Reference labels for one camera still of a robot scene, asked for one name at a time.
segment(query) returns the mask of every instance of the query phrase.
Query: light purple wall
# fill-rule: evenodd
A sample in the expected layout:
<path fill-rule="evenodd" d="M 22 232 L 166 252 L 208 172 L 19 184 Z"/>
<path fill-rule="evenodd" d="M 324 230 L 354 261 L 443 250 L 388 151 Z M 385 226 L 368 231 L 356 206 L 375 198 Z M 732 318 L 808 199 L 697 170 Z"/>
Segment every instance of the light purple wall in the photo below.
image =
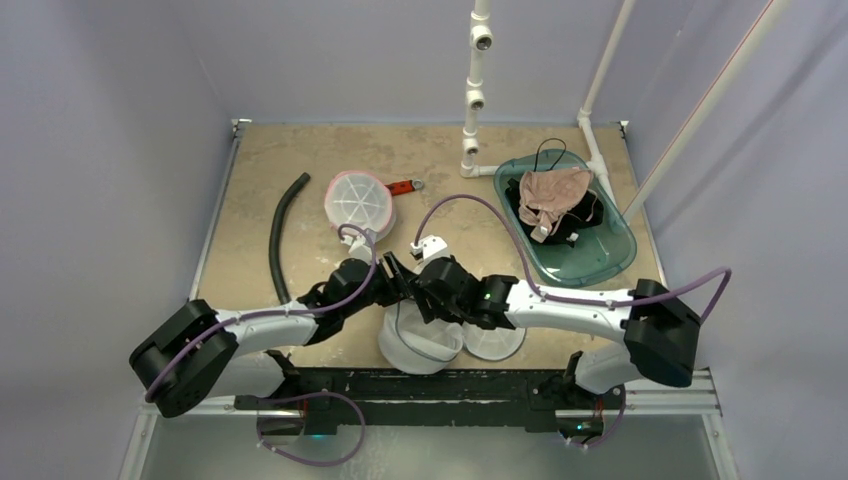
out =
<path fill-rule="evenodd" d="M 234 117 L 464 119 L 472 1 L 173 3 Z M 493 2 L 494 44 L 485 57 L 487 106 L 481 122 L 574 122 L 619 5 L 620 0 Z"/>
<path fill-rule="evenodd" d="M 764 3 L 698 2 L 631 123 L 641 176 Z M 647 204 L 672 285 L 735 270 L 700 354 L 746 479 L 848 472 L 846 78 L 848 4 L 793 2 Z"/>
<path fill-rule="evenodd" d="M 677 32 L 695 0 L 638 0 L 621 36 L 604 84 L 592 107 L 592 122 L 631 120 L 669 61 Z"/>
<path fill-rule="evenodd" d="M 228 117 L 169 4 L 0 7 L 0 476 L 115 478 L 137 342 L 184 299 Z"/>

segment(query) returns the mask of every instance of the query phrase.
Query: white mesh strainer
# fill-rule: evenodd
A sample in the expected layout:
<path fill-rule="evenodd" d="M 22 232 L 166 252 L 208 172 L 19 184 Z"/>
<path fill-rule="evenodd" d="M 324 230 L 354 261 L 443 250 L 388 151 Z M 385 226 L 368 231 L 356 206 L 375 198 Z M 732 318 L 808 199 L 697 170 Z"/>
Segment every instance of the white mesh strainer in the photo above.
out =
<path fill-rule="evenodd" d="M 336 175 L 327 188 L 324 211 L 333 228 L 352 223 L 376 232 L 377 240 L 385 237 L 395 222 L 392 194 L 368 172 L 347 171 Z"/>

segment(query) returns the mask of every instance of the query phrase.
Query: vertical pipe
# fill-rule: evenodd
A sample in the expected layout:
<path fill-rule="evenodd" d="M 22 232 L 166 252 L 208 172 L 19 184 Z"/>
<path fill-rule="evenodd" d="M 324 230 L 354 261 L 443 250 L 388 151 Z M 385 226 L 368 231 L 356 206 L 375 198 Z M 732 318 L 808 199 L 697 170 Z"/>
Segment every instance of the vertical pipe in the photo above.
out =
<path fill-rule="evenodd" d="M 480 88 L 483 85 L 483 52 L 471 49 L 471 72 L 468 74 L 468 86 Z"/>
<path fill-rule="evenodd" d="M 695 105 L 695 109 L 692 110 L 692 113 L 683 122 L 683 125 L 677 131 L 671 143 L 666 147 L 665 152 L 660 156 L 659 161 L 654 165 L 651 173 L 648 174 L 648 178 L 639 187 L 636 197 L 633 198 L 627 210 L 624 211 L 624 220 L 626 222 L 630 222 L 636 215 L 636 212 L 642 208 L 645 200 L 654 191 L 654 188 L 656 188 L 657 183 L 662 179 L 669 167 L 674 164 L 674 161 L 677 160 L 683 149 L 686 148 L 686 145 L 692 139 L 698 127 L 701 126 L 710 112 L 713 111 L 713 108 L 715 108 L 716 104 L 724 96 L 733 79 L 736 78 L 742 67 L 748 63 L 751 54 L 754 53 L 766 34 L 774 27 L 777 19 L 780 18 L 780 15 L 786 10 L 786 7 L 791 1 L 769 0 L 762 12 L 760 12 L 760 15 L 754 21 L 753 25 L 751 25 L 751 28 L 748 29 L 748 32 L 742 38 L 736 50 L 733 51 L 730 58 L 727 59 L 727 62 L 725 62 L 719 71 L 718 76 L 707 88 L 701 100 Z"/>
<path fill-rule="evenodd" d="M 477 113 L 482 108 L 483 87 L 483 52 L 492 43 L 491 31 L 489 31 L 489 13 L 491 11 L 491 0 L 475 0 L 474 10 L 471 12 L 471 27 L 469 31 L 469 46 L 471 47 L 471 66 L 468 78 L 465 82 L 465 125 L 462 129 L 462 163 L 460 174 L 463 177 L 479 177 L 480 175 L 492 175 L 497 167 L 480 167 L 475 164 L 474 158 L 479 153 L 477 141 Z M 485 39 L 486 43 L 475 43 L 476 39 Z M 480 100 L 480 107 L 472 109 L 471 98 Z"/>
<path fill-rule="evenodd" d="M 592 106 L 595 104 L 595 99 L 598 97 L 598 92 L 604 83 L 604 77 L 606 77 L 610 63 L 612 63 L 612 59 L 615 56 L 615 50 L 618 48 L 621 34 L 624 33 L 624 27 L 627 25 L 627 20 L 630 19 L 630 13 L 633 11 L 633 5 L 635 3 L 636 0 L 624 0 L 621 4 L 621 10 L 618 11 L 618 18 L 616 18 L 615 25 L 612 27 L 604 54 L 601 56 L 601 63 L 598 64 L 598 69 L 595 71 L 595 78 L 592 80 L 589 93 L 586 95 L 586 101 L 583 102 L 583 107 L 580 109 L 581 113 L 585 112 L 586 116 L 592 114 Z"/>
<path fill-rule="evenodd" d="M 615 19 L 615 25 L 612 27 L 607 45 L 604 48 L 604 53 L 601 55 L 601 61 L 598 64 L 598 69 L 595 71 L 595 77 L 592 79 L 592 85 L 589 87 L 589 93 L 586 94 L 586 101 L 577 113 L 577 125 L 583 131 L 583 136 L 586 138 L 586 145 L 589 147 L 590 158 L 586 166 L 592 170 L 592 173 L 598 178 L 601 187 L 606 191 L 607 196 L 616 205 L 615 194 L 612 191 L 612 185 L 609 181 L 609 171 L 607 170 L 604 156 L 601 155 L 601 149 L 598 148 L 598 141 L 595 139 L 595 132 L 592 131 L 592 121 L 589 115 L 592 114 L 592 106 L 595 104 L 595 99 L 601 86 L 604 84 L 607 71 L 610 63 L 615 57 L 615 51 L 618 49 L 618 44 L 621 41 L 621 35 L 624 33 L 624 27 L 627 26 L 627 21 L 630 20 L 630 14 L 633 12 L 633 6 L 636 0 L 624 0 L 621 4 L 621 9 L 618 11 L 618 17 Z"/>

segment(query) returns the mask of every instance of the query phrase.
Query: plastic bin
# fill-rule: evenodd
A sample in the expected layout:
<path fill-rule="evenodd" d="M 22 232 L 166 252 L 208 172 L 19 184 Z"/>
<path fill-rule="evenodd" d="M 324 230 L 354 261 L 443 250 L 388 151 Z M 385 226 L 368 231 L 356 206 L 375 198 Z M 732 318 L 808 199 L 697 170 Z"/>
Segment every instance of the plastic bin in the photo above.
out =
<path fill-rule="evenodd" d="M 540 152 L 538 170 L 550 168 L 560 153 L 560 149 Z M 524 235 L 505 192 L 509 179 L 521 180 L 524 172 L 533 170 L 534 156 L 514 158 L 501 165 L 495 173 L 495 191 L 507 217 L 518 230 L 524 250 L 529 254 L 528 258 L 542 281 L 560 287 L 588 287 L 609 280 L 629 267 L 636 257 L 636 238 L 597 179 L 592 180 L 589 188 L 604 203 L 604 223 L 579 230 L 580 237 L 574 248 L 568 245 L 538 244 Z M 586 163 L 574 153 L 566 151 L 554 168 L 574 166 L 586 168 Z"/>

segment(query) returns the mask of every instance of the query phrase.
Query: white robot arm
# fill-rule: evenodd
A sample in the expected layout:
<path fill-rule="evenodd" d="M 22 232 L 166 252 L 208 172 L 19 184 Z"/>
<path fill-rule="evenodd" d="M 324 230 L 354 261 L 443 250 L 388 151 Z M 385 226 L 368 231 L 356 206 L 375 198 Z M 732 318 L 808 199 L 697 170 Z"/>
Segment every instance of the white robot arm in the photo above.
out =
<path fill-rule="evenodd" d="M 360 288 L 371 268 L 368 262 L 342 262 L 327 282 L 283 307 L 216 311 L 203 300 L 188 302 L 139 345 L 130 364 L 148 388 L 149 401 L 165 417 L 185 413 L 207 397 L 266 398 L 279 394 L 297 370 L 273 348 L 319 343 L 340 332 L 345 319 L 363 308 L 412 299 L 425 321 L 439 318 L 485 329 L 555 328 L 610 340 L 610 345 L 594 352 L 578 352 L 560 373 L 562 388 L 577 392 L 581 401 L 641 377 L 677 387 L 691 383 L 698 316 L 677 299 L 643 307 L 618 306 L 665 292 L 656 282 L 640 280 L 633 290 L 541 287 L 536 292 L 526 280 L 511 276 L 476 279 L 438 237 L 423 239 L 412 254 L 418 260 L 417 273 L 388 253 L 374 266 L 376 274 L 366 288 L 332 311 L 321 307 Z M 549 300 L 549 295 L 595 300 L 596 305 L 560 303 Z"/>

